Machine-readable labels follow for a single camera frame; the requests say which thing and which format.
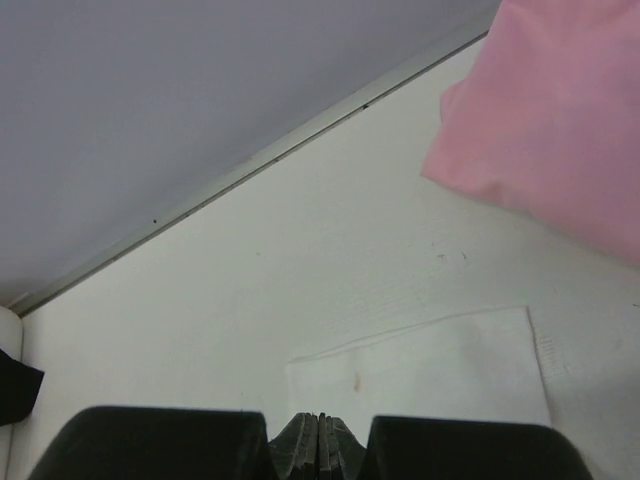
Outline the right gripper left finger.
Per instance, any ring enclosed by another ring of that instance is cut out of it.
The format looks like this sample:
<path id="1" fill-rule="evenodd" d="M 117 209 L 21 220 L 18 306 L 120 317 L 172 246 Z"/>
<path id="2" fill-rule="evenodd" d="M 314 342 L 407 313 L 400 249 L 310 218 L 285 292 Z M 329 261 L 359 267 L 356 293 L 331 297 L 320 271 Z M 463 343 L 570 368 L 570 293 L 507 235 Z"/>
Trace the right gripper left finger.
<path id="1" fill-rule="evenodd" d="M 317 424 L 296 415 L 268 439 L 249 411 L 97 406 L 69 420 L 32 479 L 314 479 Z"/>

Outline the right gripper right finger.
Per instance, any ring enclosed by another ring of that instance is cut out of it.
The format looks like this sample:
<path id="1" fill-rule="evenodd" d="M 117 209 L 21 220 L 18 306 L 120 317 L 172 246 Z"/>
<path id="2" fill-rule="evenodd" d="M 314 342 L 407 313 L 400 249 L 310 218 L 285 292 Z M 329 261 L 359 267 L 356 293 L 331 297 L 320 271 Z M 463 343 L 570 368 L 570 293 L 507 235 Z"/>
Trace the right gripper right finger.
<path id="1" fill-rule="evenodd" d="M 318 423 L 320 479 L 590 479 L 577 449 L 539 425 L 378 416 L 361 445 L 344 421 Z"/>

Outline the white t shirt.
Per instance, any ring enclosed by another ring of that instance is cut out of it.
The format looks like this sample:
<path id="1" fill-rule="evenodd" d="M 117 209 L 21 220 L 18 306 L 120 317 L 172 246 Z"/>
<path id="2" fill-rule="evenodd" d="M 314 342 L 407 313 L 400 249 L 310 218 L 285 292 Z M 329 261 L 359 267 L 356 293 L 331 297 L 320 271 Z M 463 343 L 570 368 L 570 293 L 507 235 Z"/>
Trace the white t shirt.
<path id="1" fill-rule="evenodd" d="M 354 340 L 291 361 L 286 376 L 291 412 L 339 417 L 360 441 L 380 415 L 551 423 L 525 307 Z"/>

